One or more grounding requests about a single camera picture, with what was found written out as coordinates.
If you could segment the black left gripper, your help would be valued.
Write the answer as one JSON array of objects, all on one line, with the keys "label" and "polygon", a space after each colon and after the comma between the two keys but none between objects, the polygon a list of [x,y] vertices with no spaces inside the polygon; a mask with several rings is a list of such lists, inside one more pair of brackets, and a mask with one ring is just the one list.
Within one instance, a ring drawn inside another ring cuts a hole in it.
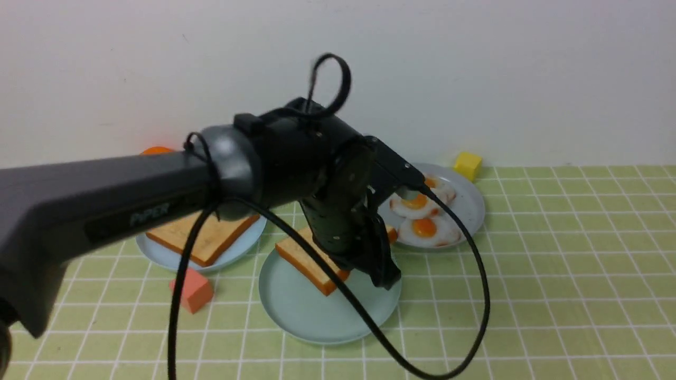
[{"label": "black left gripper", "polygon": [[376,137],[355,138],[329,159],[325,181],[301,201],[313,240],[343,270],[389,290],[401,278],[391,245],[398,231],[379,216],[391,195],[416,197],[424,175]]}]

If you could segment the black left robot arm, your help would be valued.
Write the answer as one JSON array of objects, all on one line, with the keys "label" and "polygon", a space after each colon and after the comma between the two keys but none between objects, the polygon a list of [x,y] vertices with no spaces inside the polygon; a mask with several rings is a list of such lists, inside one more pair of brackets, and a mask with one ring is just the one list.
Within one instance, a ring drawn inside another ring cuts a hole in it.
[{"label": "black left robot arm", "polygon": [[378,209],[424,183],[382,140],[303,98],[192,133],[183,151],[3,168],[2,373],[9,328],[46,331],[72,260],[201,210],[236,221],[298,201],[333,262],[390,289],[401,274]]}]

